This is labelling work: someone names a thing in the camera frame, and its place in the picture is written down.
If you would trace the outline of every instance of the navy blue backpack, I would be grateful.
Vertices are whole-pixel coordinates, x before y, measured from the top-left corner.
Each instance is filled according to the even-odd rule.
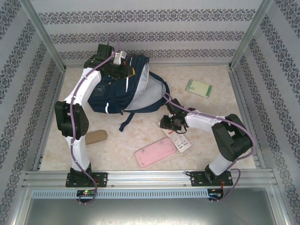
[[[130,115],[121,124],[119,130],[132,120],[135,113],[151,113],[166,103],[163,95],[170,94],[167,83],[158,75],[149,71],[149,57],[135,55],[127,59],[135,69],[135,75],[119,80],[102,76],[94,88],[88,103],[95,112],[121,113]]]

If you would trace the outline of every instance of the beige floor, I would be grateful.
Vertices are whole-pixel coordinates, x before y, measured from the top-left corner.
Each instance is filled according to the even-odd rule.
[[[201,112],[227,116],[231,113],[240,115],[232,86],[225,66],[207,67],[152,67],[150,70],[161,76],[169,85],[171,95],[185,107],[193,107]],[[60,100],[63,100],[76,85],[82,69],[67,69]],[[208,99],[185,91],[190,79],[213,85]],[[204,169],[218,154],[218,147],[213,134],[195,128],[189,128],[186,136],[193,146],[176,153],[150,166],[141,168],[134,153],[162,138],[164,132],[157,122],[168,114],[165,106],[157,112],[136,114],[121,133],[118,129],[128,114],[104,114],[93,112],[86,107],[90,121],[89,131],[104,129],[108,138],[87,146],[87,152],[93,170],[191,170]],[[41,170],[67,171],[70,169],[71,156],[65,138],[57,129],[53,120],[46,145]],[[252,157],[241,160],[237,168],[255,168]]]

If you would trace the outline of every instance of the white packaging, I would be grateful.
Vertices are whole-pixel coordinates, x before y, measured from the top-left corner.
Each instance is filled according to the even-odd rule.
[[[164,133],[171,138],[173,144],[178,149],[180,153],[183,153],[189,147],[192,146],[192,143],[182,134],[177,134],[173,130],[162,129]]]

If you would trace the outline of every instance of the green card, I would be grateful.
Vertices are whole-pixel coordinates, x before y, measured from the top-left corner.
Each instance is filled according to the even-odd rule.
[[[189,80],[186,90],[202,97],[208,98],[212,85],[202,83],[200,81]]]

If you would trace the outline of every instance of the patterned wallpaper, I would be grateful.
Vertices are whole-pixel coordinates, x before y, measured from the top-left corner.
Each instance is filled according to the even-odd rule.
[[[112,33],[120,36],[122,50],[151,62],[229,63],[261,1],[31,2],[64,63],[82,66]]]
[[[275,0],[236,73],[265,163],[273,168],[292,224],[300,224],[300,7]]]
[[[17,0],[0,3],[0,224],[32,169],[60,71]]]

